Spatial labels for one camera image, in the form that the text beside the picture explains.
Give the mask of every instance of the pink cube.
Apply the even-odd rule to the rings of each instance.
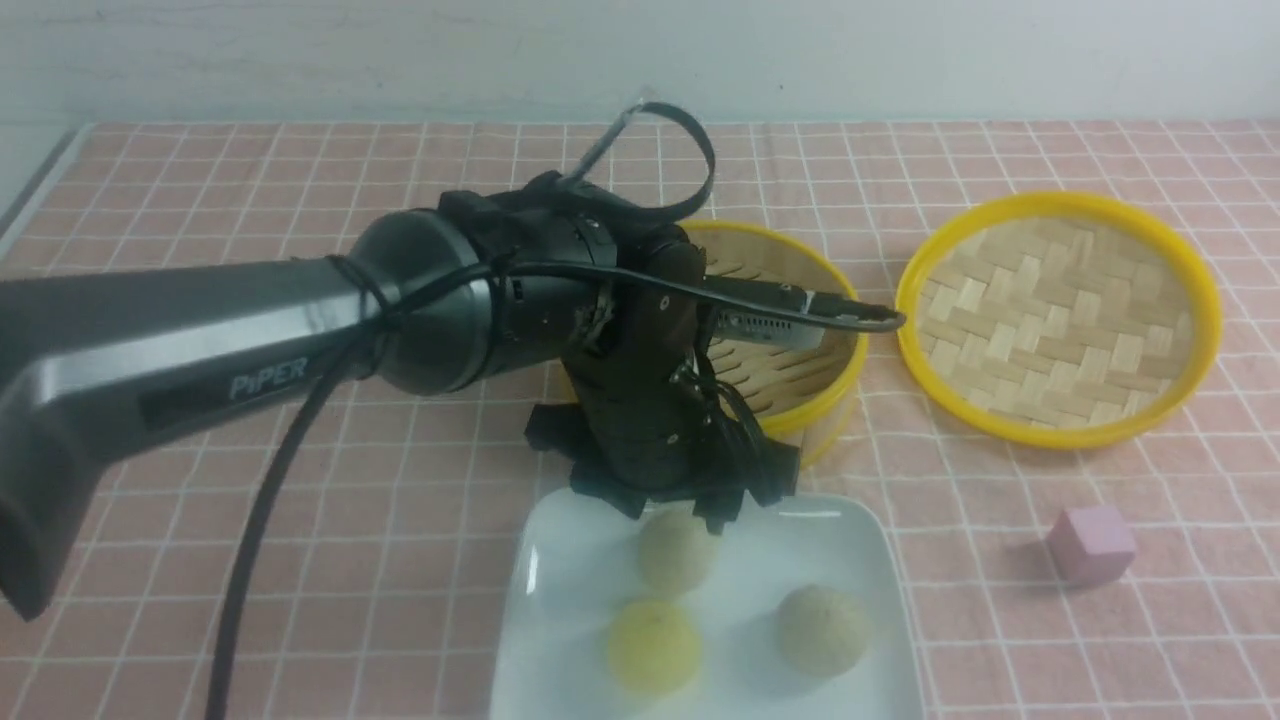
[[[1064,510],[1047,543],[1057,571],[1073,585],[1117,580],[1138,553],[1129,525],[1110,505]]]

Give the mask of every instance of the yellow ball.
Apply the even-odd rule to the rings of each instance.
[[[657,600],[627,605],[609,626],[609,671],[623,688],[664,696],[698,674],[703,642],[684,610]]]

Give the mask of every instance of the bamboo steamer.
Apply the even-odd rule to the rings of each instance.
[[[943,407],[1048,448],[1133,437],[1213,363],[1208,269],[1155,217],[1079,193],[1012,196],[931,238],[899,287],[908,368]]]
[[[788,282],[805,290],[858,293],[838,268],[803,242],[767,228],[724,220],[682,224],[707,250],[707,274]],[[732,340],[708,350],[716,374],[742,393],[773,439],[800,448],[806,468],[835,445],[858,410],[858,374],[867,338],[828,331],[814,350],[791,351]]]

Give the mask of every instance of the woven bamboo surface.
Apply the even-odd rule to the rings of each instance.
[[[989,413],[1043,428],[1102,425],[1184,370],[1194,328],[1176,274],[1108,227],[1030,218],[938,263],[914,319],[931,366]]]
[[[690,238],[707,249],[709,275],[786,281],[809,290],[842,292],[824,268],[765,237],[717,229],[690,233]],[[707,355],[716,374],[742,393],[751,411],[768,416],[797,407],[829,387],[852,357],[854,337],[828,332],[820,346],[805,351],[713,340]]]

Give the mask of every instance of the beige ball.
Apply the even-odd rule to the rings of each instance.
[[[852,669],[870,643],[870,619],[835,588],[806,585],[778,607],[778,644],[796,670],[835,678]]]
[[[659,596],[696,588],[716,564],[719,538],[687,510],[664,510],[640,528],[640,574]]]

